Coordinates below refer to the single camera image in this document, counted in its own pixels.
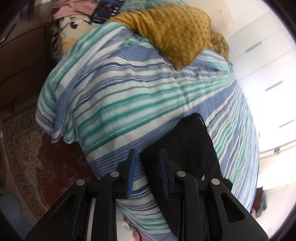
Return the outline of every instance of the dark blue book cover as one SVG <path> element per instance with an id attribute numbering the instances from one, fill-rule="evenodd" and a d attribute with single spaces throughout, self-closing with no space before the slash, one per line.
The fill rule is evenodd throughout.
<path id="1" fill-rule="evenodd" d="M 116 16 L 124 0 L 101 0 L 94 11 L 91 21 L 102 24 L 109 18 Z"/>

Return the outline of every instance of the metal screw head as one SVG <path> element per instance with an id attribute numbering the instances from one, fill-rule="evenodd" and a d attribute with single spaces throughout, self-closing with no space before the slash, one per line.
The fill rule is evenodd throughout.
<path id="1" fill-rule="evenodd" d="M 211 180 L 211 183 L 214 184 L 214 185 L 219 185 L 220 181 L 218 179 L 214 178 L 214 179 Z"/>
<path id="2" fill-rule="evenodd" d="M 111 172 L 110 173 L 111 177 L 118 177 L 119 176 L 119 172 L 115 171 L 115 172 Z"/>
<path id="3" fill-rule="evenodd" d="M 83 180 L 83 179 L 79 179 L 79 180 L 76 182 L 76 184 L 77 184 L 78 186 L 83 186 L 83 185 L 85 184 L 85 180 Z"/>
<path id="4" fill-rule="evenodd" d="M 177 172 L 177 176 L 178 177 L 185 177 L 186 176 L 186 172 L 184 172 L 184 171 L 178 171 Z"/>

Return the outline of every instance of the bedsheet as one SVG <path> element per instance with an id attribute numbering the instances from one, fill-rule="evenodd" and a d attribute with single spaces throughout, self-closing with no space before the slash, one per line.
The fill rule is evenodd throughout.
<path id="1" fill-rule="evenodd" d="M 176 71 L 148 39 L 120 23 L 105 23 L 82 36 L 50 73 L 36 120 L 53 142 L 78 141 L 101 178 L 130 148 L 139 154 L 194 112 L 205 121 L 232 193 L 250 210 L 258 176 L 256 130 L 232 65 L 210 49 Z M 147 239 L 176 240 L 139 156 L 132 194 L 117 204 Z"/>

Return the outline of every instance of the patterned rug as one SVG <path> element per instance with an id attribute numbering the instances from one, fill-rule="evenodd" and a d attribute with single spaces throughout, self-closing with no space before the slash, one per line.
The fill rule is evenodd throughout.
<path id="1" fill-rule="evenodd" d="M 79 144 L 51 137 L 35 121 L 36 105 L 3 122 L 5 151 L 18 188 L 39 220 L 78 179 L 95 178 Z"/>

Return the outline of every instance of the patterned pillowcase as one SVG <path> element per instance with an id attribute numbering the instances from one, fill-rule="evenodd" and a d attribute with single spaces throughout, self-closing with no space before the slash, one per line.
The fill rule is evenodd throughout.
<path id="1" fill-rule="evenodd" d="M 179 4 L 185 6 L 184 0 L 125 0 L 120 12 L 141 11 L 166 4 Z"/>

